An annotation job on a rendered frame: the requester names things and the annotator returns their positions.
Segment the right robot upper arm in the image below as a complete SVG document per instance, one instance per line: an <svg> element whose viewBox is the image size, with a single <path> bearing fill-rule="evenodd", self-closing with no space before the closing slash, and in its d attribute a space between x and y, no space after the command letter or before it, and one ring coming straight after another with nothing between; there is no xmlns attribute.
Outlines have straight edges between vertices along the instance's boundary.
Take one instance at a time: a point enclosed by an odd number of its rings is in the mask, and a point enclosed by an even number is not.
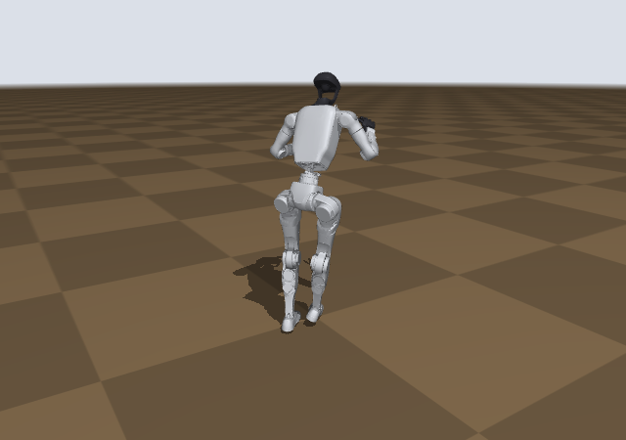
<svg viewBox="0 0 626 440"><path fill-rule="evenodd" d="M376 154L369 142L368 136L362 125L360 124L357 115L349 110L337 110L336 120L342 128L347 128L349 135L351 135L354 142L361 149L360 155L364 160L371 160L376 157Z"/></svg>

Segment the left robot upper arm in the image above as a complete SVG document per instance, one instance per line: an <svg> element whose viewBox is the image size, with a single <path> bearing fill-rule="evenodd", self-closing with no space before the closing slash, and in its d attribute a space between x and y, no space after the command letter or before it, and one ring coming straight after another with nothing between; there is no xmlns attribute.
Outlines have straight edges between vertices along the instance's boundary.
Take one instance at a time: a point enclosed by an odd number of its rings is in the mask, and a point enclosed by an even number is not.
<svg viewBox="0 0 626 440"><path fill-rule="evenodd" d="M287 144L287 142L291 139L293 135L296 116L297 116L297 112L288 114L285 117L284 125L279 131L274 144L270 148L271 155L277 159L283 158L287 153L284 146Z"/></svg>

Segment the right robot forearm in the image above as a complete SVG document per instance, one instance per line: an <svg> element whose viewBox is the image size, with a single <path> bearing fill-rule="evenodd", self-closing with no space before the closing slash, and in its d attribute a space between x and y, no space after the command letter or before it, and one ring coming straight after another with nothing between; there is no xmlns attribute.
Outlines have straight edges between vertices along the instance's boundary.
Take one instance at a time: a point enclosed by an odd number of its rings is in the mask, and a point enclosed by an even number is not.
<svg viewBox="0 0 626 440"><path fill-rule="evenodd" d="M376 141L375 129L367 127L366 134L368 136L369 142L371 143L371 147L376 154L379 154L379 146Z"/></svg>

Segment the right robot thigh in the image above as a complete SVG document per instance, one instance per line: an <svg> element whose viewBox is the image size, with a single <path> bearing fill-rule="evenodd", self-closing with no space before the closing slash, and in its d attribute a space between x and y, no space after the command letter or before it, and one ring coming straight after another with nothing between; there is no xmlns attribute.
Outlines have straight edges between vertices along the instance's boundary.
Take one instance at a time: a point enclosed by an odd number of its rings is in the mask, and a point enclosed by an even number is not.
<svg viewBox="0 0 626 440"><path fill-rule="evenodd" d="M318 243L310 266L312 271L322 274L326 257L331 258L335 232L340 221L341 203L338 198L318 194L314 197L313 206L318 217Z"/></svg>

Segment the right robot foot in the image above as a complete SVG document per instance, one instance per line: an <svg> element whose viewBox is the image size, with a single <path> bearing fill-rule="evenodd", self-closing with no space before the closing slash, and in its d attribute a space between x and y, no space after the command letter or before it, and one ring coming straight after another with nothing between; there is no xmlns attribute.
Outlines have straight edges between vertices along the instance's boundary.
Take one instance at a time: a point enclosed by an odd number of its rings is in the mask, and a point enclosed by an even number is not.
<svg viewBox="0 0 626 440"><path fill-rule="evenodd" d="M315 322L317 322L318 317L322 315L323 310L324 310L324 306L323 306L323 304L321 303L320 310L317 310L317 307L316 307L316 306L315 306L315 308L312 308L312 306L313 306L312 304L313 304L313 302L311 303L311 305L310 305L310 306L309 306L309 308L308 308L308 309L309 309L309 311L308 311L308 313L307 313L307 315L306 315L306 318L307 318L307 320L309 320L310 322L314 322L314 323L315 323Z"/></svg>

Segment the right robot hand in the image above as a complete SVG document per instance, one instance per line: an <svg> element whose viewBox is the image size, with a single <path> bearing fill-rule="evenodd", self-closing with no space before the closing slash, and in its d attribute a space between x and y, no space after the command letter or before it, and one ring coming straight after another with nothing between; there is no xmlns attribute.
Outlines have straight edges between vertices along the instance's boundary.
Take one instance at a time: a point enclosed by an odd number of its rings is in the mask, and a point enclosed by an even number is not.
<svg viewBox="0 0 626 440"><path fill-rule="evenodd" d="M368 119L367 117L364 118L364 116L361 116L360 118L358 118L359 122L362 123L363 129L366 132L367 131L367 127L373 128L375 129L375 122L371 119Z"/></svg>

